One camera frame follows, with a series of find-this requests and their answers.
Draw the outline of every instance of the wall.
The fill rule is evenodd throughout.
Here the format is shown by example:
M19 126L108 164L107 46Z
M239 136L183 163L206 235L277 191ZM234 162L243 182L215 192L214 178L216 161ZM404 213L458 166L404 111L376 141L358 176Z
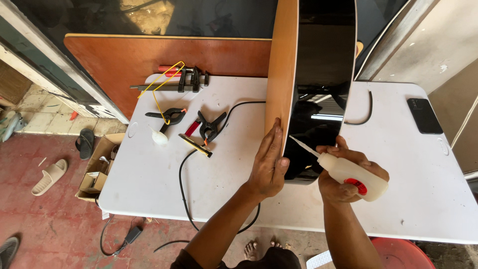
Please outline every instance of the wall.
M477 95L478 60L475 60L428 96L450 144ZM453 152L464 173L478 170L478 109L471 115Z
M412 82L431 93L478 58L477 14L477 0L440 0L373 81Z

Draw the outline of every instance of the person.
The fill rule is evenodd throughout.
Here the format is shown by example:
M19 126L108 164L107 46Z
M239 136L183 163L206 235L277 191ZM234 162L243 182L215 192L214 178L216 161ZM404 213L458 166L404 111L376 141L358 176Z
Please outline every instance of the person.
M249 179L199 230L189 244L181 250L171 269L225 269L222 261L236 233L258 203L280 192L289 159L280 157L283 131L279 118L264 137L254 159ZM350 150L341 136L335 146L317 146L319 153L328 152L346 158L380 178L388 181L387 171L368 161L358 151ZM383 268L380 257L356 218L351 202L360 200L357 187L339 184L323 171L318 180L324 203L324 223L330 255L336 268ZM262 259L258 259L257 243L247 245L249 260L240 262L237 269L288 268L299 269L297 256L272 242Z

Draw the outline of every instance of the cardboard box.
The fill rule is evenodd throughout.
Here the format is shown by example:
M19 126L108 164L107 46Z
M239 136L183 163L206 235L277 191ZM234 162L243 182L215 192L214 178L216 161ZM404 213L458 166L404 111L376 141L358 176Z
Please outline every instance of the cardboard box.
M87 169L83 175L83 180L81 181L80 186L78 187L78 192L76 193L76 197L89 201L94 202L95 197L103 189L103 185L105 184L108 173L111 170L114 162L110 162L108 167L103 167L104 161L99 160L101 156L105 156L107 159L111 157L111 150L116 145L121 145L121 142L124 138L124 133L121 134L105 134L99 141L98 146L96 146L93 155L91 156L90 160L87 164ZM94 178L87 173L103 171L104 173L99 173L99 175Z

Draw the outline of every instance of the black phone case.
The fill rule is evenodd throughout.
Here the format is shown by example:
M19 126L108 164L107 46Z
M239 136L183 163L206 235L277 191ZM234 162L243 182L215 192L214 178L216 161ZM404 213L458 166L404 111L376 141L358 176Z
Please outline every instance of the black phone case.
M410 98L407 103L420 133L428 135L443 134L442 127L427 99Z

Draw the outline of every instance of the glue bottle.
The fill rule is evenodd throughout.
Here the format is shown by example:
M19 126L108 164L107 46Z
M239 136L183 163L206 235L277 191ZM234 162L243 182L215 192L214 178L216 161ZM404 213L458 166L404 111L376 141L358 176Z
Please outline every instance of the glue bottle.
M358 188L358 196L372 202L388 189L388 182L370 173L365 168L344 158L337 158L326 152L318 156L317 162L338 183L349 183Z

